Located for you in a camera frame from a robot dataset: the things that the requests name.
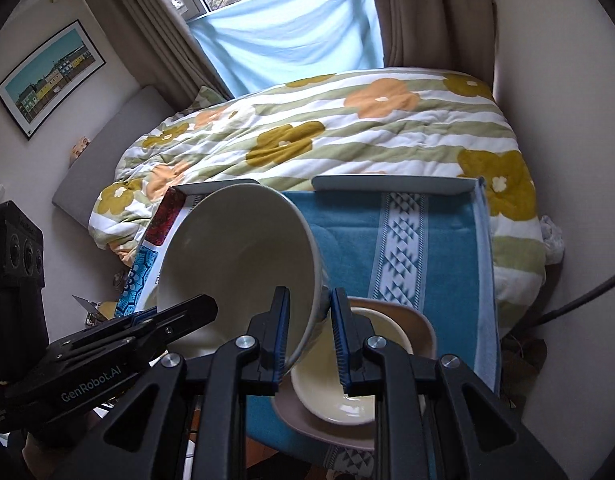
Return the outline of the brown curtain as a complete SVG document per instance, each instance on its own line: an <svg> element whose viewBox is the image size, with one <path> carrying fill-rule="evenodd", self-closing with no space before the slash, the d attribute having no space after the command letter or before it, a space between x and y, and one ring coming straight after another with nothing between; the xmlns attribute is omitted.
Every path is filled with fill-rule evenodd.
<svg viewBox="0 0 615 480"><path fill-rule="evenodd" d="M492 84L493 0L85 0L135 79L180 110L346 70Z"/></svg>

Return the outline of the small cream bowl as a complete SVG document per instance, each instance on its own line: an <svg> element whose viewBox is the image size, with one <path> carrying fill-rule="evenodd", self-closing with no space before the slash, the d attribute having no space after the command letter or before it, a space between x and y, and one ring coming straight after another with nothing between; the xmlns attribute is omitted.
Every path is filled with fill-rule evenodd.
<svg viewBox="0 0 615 480"><path fill-rule="evenodd" d="M398 304L353 297L351 310L369 318L377 335L400 344L408 353L413 345L406 324L414 311ZM291 370L291 382L301 403L317 418L337 426L361 426L375 419L373 396L348 396L341 386L331 317L299 363Z"/></svg>

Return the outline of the grey headboard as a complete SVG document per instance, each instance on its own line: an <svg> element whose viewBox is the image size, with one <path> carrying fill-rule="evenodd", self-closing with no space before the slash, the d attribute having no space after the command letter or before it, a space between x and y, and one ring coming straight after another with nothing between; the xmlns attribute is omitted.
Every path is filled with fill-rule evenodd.
<svg viewBox="0 0 615 480"><path fill-rule="evenodd" d="M114 171L123 153L172 114L173 108L154 87L138 91L71 165L52 204L87 229L94 203L99 193L114 182Z"/></svg>

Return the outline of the light blue window sheet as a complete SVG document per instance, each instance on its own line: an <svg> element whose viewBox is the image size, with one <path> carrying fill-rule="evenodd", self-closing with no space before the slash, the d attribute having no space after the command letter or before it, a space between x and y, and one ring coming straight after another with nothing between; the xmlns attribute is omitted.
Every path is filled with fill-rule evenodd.
<svg viewBox="0 0 615 480"><path fill-rule="evenodd" d="M246 0L188 27L233 96L383 66L375 0Z"/></svg>

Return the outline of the cream bowl with hearts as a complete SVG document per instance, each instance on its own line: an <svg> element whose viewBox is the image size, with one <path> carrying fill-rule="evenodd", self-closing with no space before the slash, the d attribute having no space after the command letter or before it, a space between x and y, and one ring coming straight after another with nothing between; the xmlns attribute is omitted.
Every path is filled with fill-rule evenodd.
<svg viewBox="0 0 615 480"><path fill-rule="evenodd" d="M267 311L275 289L290 292L285 364L312 346L325 318L328 278L315 237L288 197L262 184L228 185L204 197L173 234L160 269L157 304L204 294L216 300L210 324L174 341L185 358L216 351Z"/></svg>

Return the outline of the floral striped duvet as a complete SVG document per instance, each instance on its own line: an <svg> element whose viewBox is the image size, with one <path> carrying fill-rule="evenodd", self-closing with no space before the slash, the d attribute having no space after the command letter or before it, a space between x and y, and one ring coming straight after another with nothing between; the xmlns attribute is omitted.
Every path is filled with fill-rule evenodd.
<svg viewBox="0 0 615 480"><path fill-rule="evenodd" d="M173 185L250 178L307 191L323 174L482 178L499 329L511 330L536 300L546 250L515 133L484 82L443 70L326 74L231 101L202 88L186 110L123 144L87 229L131 263Z"/></svg>

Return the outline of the teal patterned towel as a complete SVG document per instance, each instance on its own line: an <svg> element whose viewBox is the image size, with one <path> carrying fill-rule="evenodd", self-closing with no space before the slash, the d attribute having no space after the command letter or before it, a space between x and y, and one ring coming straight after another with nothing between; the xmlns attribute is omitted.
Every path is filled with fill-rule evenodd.
<svg viewBox="0 0 615 480"><path fill-rule="evenodd" d="M499 387L498 327L485 184L453 196L287 192L317 240L331 284L349 297L412 308L440 353Z"/></svg>

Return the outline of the pink plate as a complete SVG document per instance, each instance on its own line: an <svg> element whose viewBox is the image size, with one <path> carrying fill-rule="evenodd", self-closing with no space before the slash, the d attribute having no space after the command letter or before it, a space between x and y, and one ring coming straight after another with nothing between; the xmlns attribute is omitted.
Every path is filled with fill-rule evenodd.
<svg viewBox="0 0 615 480"><path fill-rule="evenodd" d="M350 310L373 325L376 337L391 340L415 356L437 357L437 336L425 315L400 304L351 297ZM378 366L369 363L349 370L344 386L332 324L327 323L314 347L291 370L272 401L280 419L303 437L319 443L373 449Z"/></svg>

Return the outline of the framed town picture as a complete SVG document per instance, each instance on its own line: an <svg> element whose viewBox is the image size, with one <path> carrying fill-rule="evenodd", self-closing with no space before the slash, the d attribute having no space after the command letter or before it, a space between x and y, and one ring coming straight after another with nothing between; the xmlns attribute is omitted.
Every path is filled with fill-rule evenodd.
<svg viewBox="0 0 615 480"><path fill-rule="evenodd" d="M0 101L30 140L53 111L106 64L80 20L40 44L0 83Z"/></svg>

